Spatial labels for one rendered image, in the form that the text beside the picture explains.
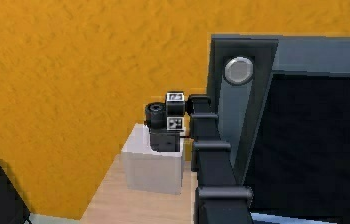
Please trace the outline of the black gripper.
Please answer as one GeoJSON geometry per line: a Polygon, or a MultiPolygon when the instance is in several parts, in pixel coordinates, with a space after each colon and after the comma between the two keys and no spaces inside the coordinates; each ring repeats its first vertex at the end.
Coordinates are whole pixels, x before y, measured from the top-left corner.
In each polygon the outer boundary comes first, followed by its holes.
{"type": "Polygon", "coordinates": [[[145,107],[145,125],[149,129],[149,143],[153,151],[179,152],[180,133],[167,129],[166,106],[152,102],[145,107]]]}

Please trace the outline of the white box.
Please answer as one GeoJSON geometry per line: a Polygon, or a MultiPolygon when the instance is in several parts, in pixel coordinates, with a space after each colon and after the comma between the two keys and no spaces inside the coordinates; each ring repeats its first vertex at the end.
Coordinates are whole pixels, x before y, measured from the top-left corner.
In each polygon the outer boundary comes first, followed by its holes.
{"type": "Polygon", "coordinates": [[[129,189],[164,194],[180,194],[184,171],[184,141],[179,152],[157,152],[149,143],[149,128],[136,124],[122,151],[129,189]]]}

